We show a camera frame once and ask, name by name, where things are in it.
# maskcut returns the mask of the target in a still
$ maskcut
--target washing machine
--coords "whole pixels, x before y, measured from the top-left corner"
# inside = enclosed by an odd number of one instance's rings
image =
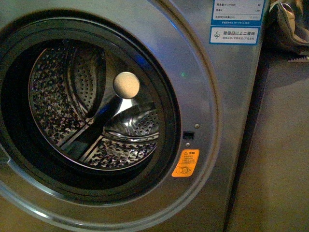
[[[222,231],[267,7],[3,0],[1,195],[70,231]]]

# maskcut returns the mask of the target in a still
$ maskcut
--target white label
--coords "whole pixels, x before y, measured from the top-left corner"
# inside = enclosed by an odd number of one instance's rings
[[[211,28],[211,43],[256,44],[259,28]]]
[[[215,0],[213,20],[261,20],[264,0]]]

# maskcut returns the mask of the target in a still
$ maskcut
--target blue and white label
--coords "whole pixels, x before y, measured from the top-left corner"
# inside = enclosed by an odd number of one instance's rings
[[[265,0],[214,0],[211,44],[257,44]]]
[[[211,44],[251,44],[257,43],[259,28],[212,27]]]

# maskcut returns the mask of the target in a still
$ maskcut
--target orange warning label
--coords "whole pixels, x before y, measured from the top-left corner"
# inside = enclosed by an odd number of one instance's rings
[[[193,174],[197,159],[199,156],[198,149],[185,149],[180,155],[180,159],[175,170],[172,173],[173,177],[189,177]]]

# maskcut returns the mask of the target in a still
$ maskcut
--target small green light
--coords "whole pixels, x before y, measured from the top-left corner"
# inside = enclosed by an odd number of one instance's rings
[[[182,77],[187,77],[187,74],[186,74],[185,72],[182,72],[182,73],[181,73],[181,76],[182,76]]]

